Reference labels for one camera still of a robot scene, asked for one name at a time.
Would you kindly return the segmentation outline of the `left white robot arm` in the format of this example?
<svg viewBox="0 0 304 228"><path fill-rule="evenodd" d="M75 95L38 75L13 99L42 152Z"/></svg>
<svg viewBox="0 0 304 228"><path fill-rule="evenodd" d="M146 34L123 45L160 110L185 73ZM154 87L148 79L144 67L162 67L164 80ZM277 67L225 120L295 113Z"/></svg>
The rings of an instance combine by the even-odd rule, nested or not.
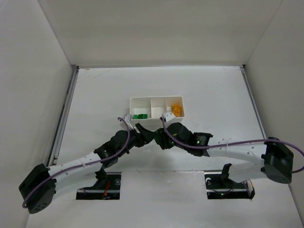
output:
<svg viewBox="0 0 304 228"><path fill-rule="evenodd" d="M104 169L112 166L133 147L143 147L155 137L139 123L136 128L119 130L109 141L88 155L68 163L47 167L36 165L19 186L23 198L22 207L30 214L45 209L64 188L64 181L71 182L86 175L101 177Z"/></svg>

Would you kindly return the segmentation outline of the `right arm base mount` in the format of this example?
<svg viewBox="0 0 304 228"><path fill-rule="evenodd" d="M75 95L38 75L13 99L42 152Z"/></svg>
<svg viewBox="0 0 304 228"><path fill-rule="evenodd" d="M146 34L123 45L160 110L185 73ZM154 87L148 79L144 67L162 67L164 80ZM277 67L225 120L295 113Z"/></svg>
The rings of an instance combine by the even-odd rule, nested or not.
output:
<svg viewBox="0 0 304 228"><path fill-rule="evenodd" d="M209 200L252 200L256 194L252 181L244 180L240 183L236 183L230 180L228 178L228 169L230 166L231 163L224 165L221 173L204 173L207 198Z"/></svg>

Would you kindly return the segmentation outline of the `yellow lego piece with flower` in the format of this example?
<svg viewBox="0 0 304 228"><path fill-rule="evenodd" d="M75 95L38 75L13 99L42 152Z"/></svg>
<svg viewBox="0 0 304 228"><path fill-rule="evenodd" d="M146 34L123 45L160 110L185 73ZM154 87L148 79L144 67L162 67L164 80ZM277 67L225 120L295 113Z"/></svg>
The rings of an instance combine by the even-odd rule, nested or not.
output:
<svg viewBox="0 0 304 228"><path fill-rule="evenodd" d="M176 116L176 117L183 117L183 108L180 105L172 105L171 106L171 112Z"/></svg>

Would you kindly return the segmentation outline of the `green yellow lego block pair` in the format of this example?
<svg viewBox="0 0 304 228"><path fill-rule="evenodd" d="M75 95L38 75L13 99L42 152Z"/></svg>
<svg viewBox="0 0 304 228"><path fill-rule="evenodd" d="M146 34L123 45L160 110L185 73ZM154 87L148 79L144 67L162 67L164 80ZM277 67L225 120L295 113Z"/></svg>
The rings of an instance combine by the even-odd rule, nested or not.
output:
<svg viewBox="0 0 304 228"><path fill-rule="evenodd" d="M157 131L155 131L154 133L155 133L154 140L155 140L155 142L156 142L157 144L159 144L160 139L159 139L159 133L158 133L158 130L157 130Z"/></svg>

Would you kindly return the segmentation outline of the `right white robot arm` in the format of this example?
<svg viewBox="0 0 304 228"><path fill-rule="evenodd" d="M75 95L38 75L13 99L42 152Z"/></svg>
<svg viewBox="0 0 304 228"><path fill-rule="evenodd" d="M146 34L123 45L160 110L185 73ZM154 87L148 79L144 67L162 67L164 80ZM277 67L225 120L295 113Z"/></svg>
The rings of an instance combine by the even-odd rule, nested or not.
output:
<svg viewBox="0 0 304 228"><path fill-rule="evenodd" d="M292 181L294 154L276 139L234 145L231 139L216 138L210 133L193 133L181 123L158 129L154 139L163 150L176 146L198 157L240 160L240 164L224 165L221 178L226 182L240 183L260 178L282 184Z"/></svg>

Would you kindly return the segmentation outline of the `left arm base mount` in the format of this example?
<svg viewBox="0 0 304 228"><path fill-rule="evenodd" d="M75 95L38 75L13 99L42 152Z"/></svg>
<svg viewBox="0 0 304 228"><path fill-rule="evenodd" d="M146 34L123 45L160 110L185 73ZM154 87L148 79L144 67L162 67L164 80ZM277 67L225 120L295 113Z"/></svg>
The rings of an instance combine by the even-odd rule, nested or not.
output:
<svg viewBox="0 0 304 228"><path fill-rule="evenodd" d="M92 187L79 189L76 200L119 200L121 172L108 172L105 180L98 180Z"/></svg>

